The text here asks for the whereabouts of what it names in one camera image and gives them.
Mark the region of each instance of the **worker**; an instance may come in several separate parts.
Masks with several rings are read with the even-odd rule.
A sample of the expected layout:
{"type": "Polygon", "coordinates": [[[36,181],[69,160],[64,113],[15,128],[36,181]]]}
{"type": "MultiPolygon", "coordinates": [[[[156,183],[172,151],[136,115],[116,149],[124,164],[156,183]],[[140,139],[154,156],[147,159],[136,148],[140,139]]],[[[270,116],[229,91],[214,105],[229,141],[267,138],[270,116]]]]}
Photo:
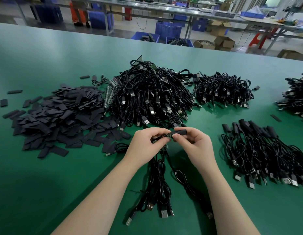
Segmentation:
{"type": "Polygon", "coordinates": [[[86,25],[87,28],[90,28],[91,26],[88,23],[88,12],[86,11],[87,3],[83,2],[83,1],[72,1],[72,5],[73,5],[73,8],[74,8],[75,14],[78,18],[78,22],[75,22],[74,25],[75,26],[83,26],[82,18],[81,18],[80,12],[79,12],[79,8],[80,8],[80,9],[83,9],[83,13],[84,13],[84,16],[85,16],[85,19],[86,19],[85,25],[86,25]]]}
{"type": "MultiPolygon", "coordinates": [[[[187,130],[187,135],[181,136],[176,133],[173,139],[183,147],[206,183],[218,235],[260,235],[221,174],[209,136],[190,127],[178,127],[174,130],[183,129],[187,130]]],[[[152,144],[150,139],[168,133],[170,130],[165,128],[137,131],[124,158],[52,235],[108,234],[131,178],[170,141],[170,138],[163,137],[152,144]]]]}

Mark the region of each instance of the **green workbench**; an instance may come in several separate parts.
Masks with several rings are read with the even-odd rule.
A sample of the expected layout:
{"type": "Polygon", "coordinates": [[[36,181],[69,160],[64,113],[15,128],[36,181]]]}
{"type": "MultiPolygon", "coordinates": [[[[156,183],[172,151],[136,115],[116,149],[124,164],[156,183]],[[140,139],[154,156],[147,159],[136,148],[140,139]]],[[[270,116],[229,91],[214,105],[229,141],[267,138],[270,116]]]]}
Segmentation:
{"type": "MultiPolygon", "coordinates": [[[[208,75],[227,72],[250,79],[253,87],[261,87],[254,92],[255,99],[249,101],[250,109],[204,106],[189,114],[186,125],[211,137],[222,174],[261,234],[303,234],[303,187],[269,182],[249,189],[244,180],[233,179],[234,170],[220,150],[222,124],[231,125],[242,118],[259,126],[275,127],[283,142],[303,150],[301,118],[278,111],[273,104],[288,88],[286,77],[301,77],[303,62],[9,24],[0,24],[0,99],[9,101],[8,107],[0,108],[0,234],[50,234],[123,157],[104,157],[101,147],[83,145],[81,149],[70,149],[66,157],[50,154],[44,160],[37,159],[39,151],[21,151],[24,137],[12,136],[12,121],[2,115],[21,109],[26,99],[50,95],[60,83],[91,84],[80,76],[104,74],[112,78],[129,69],[130,60],[140,55],[175,71],[189,69],[208,75]],[[7,95],[9,90],[23,93],[7,95]]],[[[126,131],[133,134],[137,129],[133,126],[126,131]]],[[[174,142],[168,147],[173,164],[182,166],[188,180],[207,194],[204,182],[181,147],[174,142]]],[[[161,219],[154,209],[139,212],[130,226],[124,224],[138,201],[139,191],[145,187],[145,165],[128,185],[110,234],[216,234],[214,221],[208,220],[174,180],[167,162],[166,166],[175,216],[161,219]]]]}

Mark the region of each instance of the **forearm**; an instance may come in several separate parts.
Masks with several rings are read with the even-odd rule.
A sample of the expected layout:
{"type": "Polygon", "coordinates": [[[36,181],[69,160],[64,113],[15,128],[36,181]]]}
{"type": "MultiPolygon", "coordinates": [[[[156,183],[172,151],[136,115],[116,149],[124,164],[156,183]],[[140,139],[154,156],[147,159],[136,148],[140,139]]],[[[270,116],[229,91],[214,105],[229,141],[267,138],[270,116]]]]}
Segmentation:
{"type": "Polygon", "coordinates": [[[136,171],[137,168],[122,160],[52,235],[108,234],[126,187],[136,171]]]}
{"type": "Polygon", "coordinates": [[[218,235],[258,235],[257,228],[218,167],[213,172],[200,173],[208,188],[218,235]]]}

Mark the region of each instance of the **floor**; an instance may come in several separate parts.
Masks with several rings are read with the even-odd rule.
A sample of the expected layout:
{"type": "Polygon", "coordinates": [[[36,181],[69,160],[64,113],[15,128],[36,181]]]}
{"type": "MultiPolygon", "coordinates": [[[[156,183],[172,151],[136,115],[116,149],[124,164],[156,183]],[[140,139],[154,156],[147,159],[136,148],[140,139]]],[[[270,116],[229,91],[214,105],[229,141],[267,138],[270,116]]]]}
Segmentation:
{"type": "MultiPolygon", "coordinates": [[[[68,5],[66,0],[59,0],[59,3],[68,5]]],[[[81,32],[81,33],[89,33],[89,34],[98,34],[98,35],[106,35],[106,30],[100,29],[92,29],[86,27],[75,27],[72,23],[71,11],[69,8],[60,7],[64,22],[59,25],[52,24],[41,24],[38,23],[32,14],[32,11],[29,5],[24,4],[21,6],[26,16],[28,25],[33,27],[42,27],[42,28],[50,28],[56,30],[64,30],[64,31],[72,31],[72,32],[81,32]]],[[[17,25],[25,25],[20,11],[17,5],[7,4],[0,2],[0,22],[1,23],[9,23],[9,24],[17,24],[17,25]]],[[[136,31],[143,32],[155,32],[157,20],[145,19],[145,18],[132,18],[131,21],[115,21],[114,22],[114,34],[111,36],[121,37],[130,39],[136,31]]],[[[185,36],[186,28],[182,28],[181,37],[185,36]]],[[[242,31],[229,31],[227,34],[228,37],[235,41],[235,46],[232,51],[236,51],[239,53],[249,53],[249,54],[258,54],[261,55],[266,50],[266,48],[270,45],[271,40],[266,40],[262,50],[258,50],[256,48],[248,48],[248,44],[251,42],[254,34],[244,33],[242,31]]],[[[208,32],[200,32],[200,31],[192,31],[190,39],[194,42],[196,39],[201,40],[209,40],[214,41],[216,37],[210,35],[208,32]]],[[[268,56],[276,57],[278,53],[282,49],[295,50],[300,53],[303,53],[303,40],[302,39],[287,39],[283,37],[279,37],[276,43],[273,45],[271,50],[268,52],[268,56]]]]}

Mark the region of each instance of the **hand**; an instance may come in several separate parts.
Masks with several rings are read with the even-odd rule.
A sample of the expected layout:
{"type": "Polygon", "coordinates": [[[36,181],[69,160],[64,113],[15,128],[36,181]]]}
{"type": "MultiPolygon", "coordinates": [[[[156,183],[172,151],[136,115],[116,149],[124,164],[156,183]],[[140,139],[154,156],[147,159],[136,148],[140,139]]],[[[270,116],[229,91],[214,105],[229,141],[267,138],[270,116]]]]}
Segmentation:
{"type": "Polygon", "coordinates": [[[163,137],[157,142],[151,143],[150,139],[170,132],[170,130],[165,128],[147,128],[136,131],[123,160],[139,169],[170,141],[170,138],[163,137]]]}
{"type": "Polygon", "coordinates": [[[212,142],[207,134],[198,129],[190,127],[177,127],[174,130],[186,129],[187,135],[173,134],[177,141],[188,154],[190,161],[199,170],[200,173],[214,172],[218,170],[216,159],[214,157],[212,142]]]}

